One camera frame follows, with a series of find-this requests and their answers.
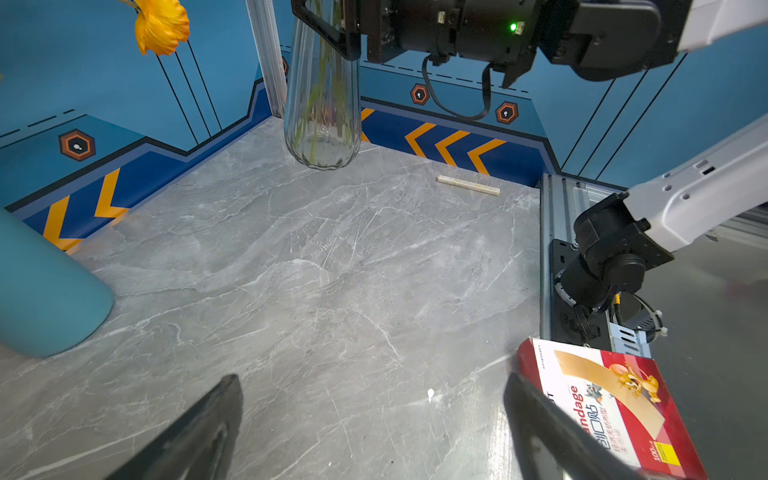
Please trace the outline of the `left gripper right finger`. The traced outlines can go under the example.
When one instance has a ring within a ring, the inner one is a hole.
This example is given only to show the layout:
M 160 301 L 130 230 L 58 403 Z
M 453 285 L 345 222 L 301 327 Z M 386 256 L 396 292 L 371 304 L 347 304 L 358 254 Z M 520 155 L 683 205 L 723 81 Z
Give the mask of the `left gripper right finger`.
M 524 479 L 642 477 L 579 428 L 523 375 L 509 375 L 503 402 Z

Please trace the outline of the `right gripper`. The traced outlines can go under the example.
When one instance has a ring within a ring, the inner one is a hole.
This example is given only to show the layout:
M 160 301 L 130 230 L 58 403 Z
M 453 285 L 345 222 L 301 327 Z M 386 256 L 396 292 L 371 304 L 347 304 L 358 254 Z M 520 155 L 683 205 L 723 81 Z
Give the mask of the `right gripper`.
M 293 15 L 314 30 L 345 60 L 361 57 L 361 37 L 367 61 L 384 64 L 415 51 L 439 62 L 459 54 L 459 33 L 477 8 L 475 1 L 404 0 L 342 1 L 340 29 L 307 8 L 305 0 L 292 0 Z

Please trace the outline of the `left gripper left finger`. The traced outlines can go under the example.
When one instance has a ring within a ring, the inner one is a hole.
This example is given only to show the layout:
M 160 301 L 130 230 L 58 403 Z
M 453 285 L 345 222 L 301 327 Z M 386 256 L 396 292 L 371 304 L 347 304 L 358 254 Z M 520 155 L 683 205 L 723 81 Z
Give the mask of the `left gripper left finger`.
M 225 479 L 243 414 L 237 375 L 219 383 L 110 479 Z

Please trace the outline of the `clear ribbed glass vase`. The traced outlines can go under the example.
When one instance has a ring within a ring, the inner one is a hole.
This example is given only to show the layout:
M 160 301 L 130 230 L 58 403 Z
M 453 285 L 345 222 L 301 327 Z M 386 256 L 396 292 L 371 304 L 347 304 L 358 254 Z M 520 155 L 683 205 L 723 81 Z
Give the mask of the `clear ribbed glass vase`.
M 342 1 L 306 2 L 308 9 L 335 28 L 343 26 Z M 288 150 L 299 163 L 316 170 L 337 170 L 357 155 L 362 141 L 359 60 L 345 60 L 296 18 L 284 134 Z

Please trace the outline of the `teal ceramic vase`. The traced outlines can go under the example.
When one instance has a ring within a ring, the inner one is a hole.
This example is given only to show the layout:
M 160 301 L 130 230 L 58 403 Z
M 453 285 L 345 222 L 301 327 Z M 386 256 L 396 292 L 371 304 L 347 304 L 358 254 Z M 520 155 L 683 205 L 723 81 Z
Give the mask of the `teal ceramic vase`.
M 1 211 L 1 344 L 33 358 L 91 336 L 114 305 L 112 290 L 28 225 Z

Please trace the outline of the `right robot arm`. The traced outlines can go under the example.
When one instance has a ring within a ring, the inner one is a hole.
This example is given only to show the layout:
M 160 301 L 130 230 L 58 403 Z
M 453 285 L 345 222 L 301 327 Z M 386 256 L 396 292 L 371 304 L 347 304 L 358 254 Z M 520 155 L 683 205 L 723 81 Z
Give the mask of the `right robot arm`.
M 542 329 L 604 348 L 644 276 L 739 210 L 720 168 L 767 198 L 763 1 L 295 1 L 363 72 L 365 140 L 538 187 Z

